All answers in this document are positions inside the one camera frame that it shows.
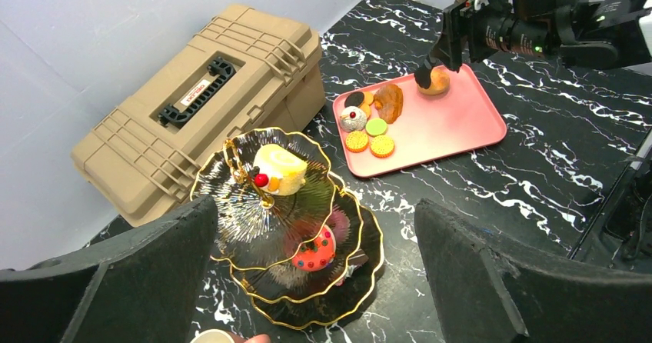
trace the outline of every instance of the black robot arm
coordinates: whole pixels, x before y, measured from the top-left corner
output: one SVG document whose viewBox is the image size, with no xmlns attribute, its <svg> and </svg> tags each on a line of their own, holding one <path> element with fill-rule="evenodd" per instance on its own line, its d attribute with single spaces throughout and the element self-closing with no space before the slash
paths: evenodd
<svg viewBox="0 0 652 343">
<path fill-rule="evenodd" d="M 414 73 L 423 88 L 436 65 L 459 71 L 466 45 L 471 62 L 496 52 L 597 70 L 652 62 L 652 0 L 467 0 L 446 8 L 443 23 Z"/>
</svg>

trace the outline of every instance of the bread bun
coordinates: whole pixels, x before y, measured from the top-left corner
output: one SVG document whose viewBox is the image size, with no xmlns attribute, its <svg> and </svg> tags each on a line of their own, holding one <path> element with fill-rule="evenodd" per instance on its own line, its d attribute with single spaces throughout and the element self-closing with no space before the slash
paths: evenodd
<svg viewBox="0 0 652 343">
<path fill-rule="evenodd" d="M 433 68 L 430 72 L 430 82 L 430 88 L 428 89 L 417 85 L 419 92 L 425 95 L 440 95 L 448 92 L 448 88 L 451 86 L 451 77 L 448 76 L 444 69 Z"/>
</svg>

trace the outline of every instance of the tray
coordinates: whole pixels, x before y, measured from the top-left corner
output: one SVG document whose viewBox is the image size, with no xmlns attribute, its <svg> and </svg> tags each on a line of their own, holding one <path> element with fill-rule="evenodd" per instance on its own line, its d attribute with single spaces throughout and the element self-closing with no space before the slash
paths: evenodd
<svg viewBox="0 0 652 343">
<path fill-rule="evenodd" d="M 448 74 L 451 87 L 443 95 L 422 95 L 410 74 L 344 93 L 334 100 L 333 112 L 339 116 L 344 101 L 353 92 L 376 92 L 391 83 L 403 90 L 403 112 L 386 133 L 396 144 L 394 154 L 388 158 L 376 158 L 369 148 L 361 153 L 348 151 L 344 146 L 348 133 L 337 122 L 344 156 L 353 175 L 370 178 L 493 145 L 505 137 L 505 121 L 471 68 L 462 65 L 459 73 Z M 378 117 L 373 106 L 371 117 Z"/>
</svg>

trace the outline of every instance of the marble countertop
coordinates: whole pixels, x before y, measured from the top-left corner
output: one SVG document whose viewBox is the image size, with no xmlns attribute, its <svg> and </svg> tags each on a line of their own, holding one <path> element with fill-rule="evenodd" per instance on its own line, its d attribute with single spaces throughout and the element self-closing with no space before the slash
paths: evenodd
<svg viewBox="0 0 652 343">
<path fill-rule="evenodd" d="M 331 102 L 413 71 L 441 20 L 439 10 L 410 0 L 363 0 L 323 34 L 320 66 L 329 103 L 306 132 L 383 229 L 386 269 L 374 303 L 347 325 L 292 331 L 259 315 L 226 265 L 212 262 L 191 336 L 222 328 L 284 343 L 443 342 L 414 236 L 421 198 L 557 255 L 574 246 L 650 127 L 648 76 L 569 71 L 556 62 L 495 55 L 471 67 L 507 123 L 500 144 L 380 178 L 359 180 L 348 171 Z"/>
</svg>

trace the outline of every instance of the toolbox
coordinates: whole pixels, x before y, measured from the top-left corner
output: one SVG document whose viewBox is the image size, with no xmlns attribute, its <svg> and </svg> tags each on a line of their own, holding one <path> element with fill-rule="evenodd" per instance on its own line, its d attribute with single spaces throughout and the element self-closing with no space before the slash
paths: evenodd
<svg viewBox="0 0 652 343">
<path fill-rule="evenodd" d="M 186 202 L 225 139 L 303 130 L 324 106 L 319 34 L 243 5 L 216 16 L 72 150 L 75 167 L 132 226 Z"/>
</svg>

